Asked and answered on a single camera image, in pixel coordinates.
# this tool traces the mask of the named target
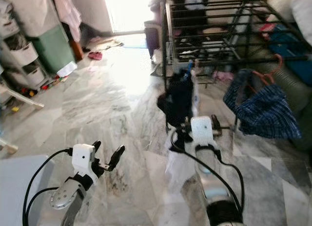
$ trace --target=white pillow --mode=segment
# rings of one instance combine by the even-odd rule
[[[292,0],[291,6],[303,37],[312,45],[312,0]]]
[[[293,22],[293,15],[291,9],[292,0],[267,0],[268,4],[272,6],[286,21]]]

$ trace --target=bright doorway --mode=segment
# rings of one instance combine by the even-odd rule
[[[105,0],[113,33],[144,30],[144,22],[153,19],[151,0]]]

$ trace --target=marble floor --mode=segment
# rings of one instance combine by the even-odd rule
[[[164,88],[161,79],[150,76],[151,69],[147,49],[116,47],[103,52],[101,61],[85,58],[67,81],[34,97],[44,109],[23,105],[17,113],[2,116],[2,136],[19,151],[1,151],[0,158],[51,155],[76,143],[100,140],[97,157],[108,162],[124,144],[126,152],[117,168],[88,191],[75,225],[209,225],[194,163],[167,150],[165,118],[156,106]],[[222,102],[226,88],[223,83],[200,86],[200,114],[216,114],[225,126],[234,121]],[[236,164],[243,174],[246,225],[312,226],[312,170],[306,154],[287,141],[239,131],[225,131],[216,142],[223,160]],[[59,155],[49,186],[72,175],[71,159]],[[225,178],[240,195],[238,177],[226,170]]]

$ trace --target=metal drying rack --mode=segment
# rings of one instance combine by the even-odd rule
[[[266,58],[250,58],[250,46],[267,46],[273,44],[298,43],[304,45],[307,54],[303,56],[284,57],[284,61],[302,61],[309,58],[312,53],[312,47],[306,42],[302,35],[287,21],[285,21],[270,5],[264,0],[208,0],[199,3],[179,3],[181,0],[163,0],[161,3],[162,15],[162,74],[167,91],[167,63],[172,62],[173,69],[187,65],[190,59],[198,60],[199,67],[216,66],[242,66],[251,63],[278,62],[279,59],[272,54]],[[202,16],[195,15],[194,10],[188,10],[185,6],[203,5],[199,11]],[[274,20],[253,20],[259,15],[274,15]],[[211,19],[232,18],[227,23],[212,23]],[[285,30],[254,31],[253,25],[282,24]],[[204,33],[208,28],[221,28],[222,32]],[[251,41],[252,35],[290,33],[297,41],[269,41],[257,43]],[[246,37],[245,43],[237,43],[240,36]],[[189,46],[180,46],[181,40],[195,40],[196,44]],[[237,48],[244,47],[243,54],[237,52]],[[208,76],[208,74],[199,74],[197,76]],[[215,83],[214,80],[201,84]]]

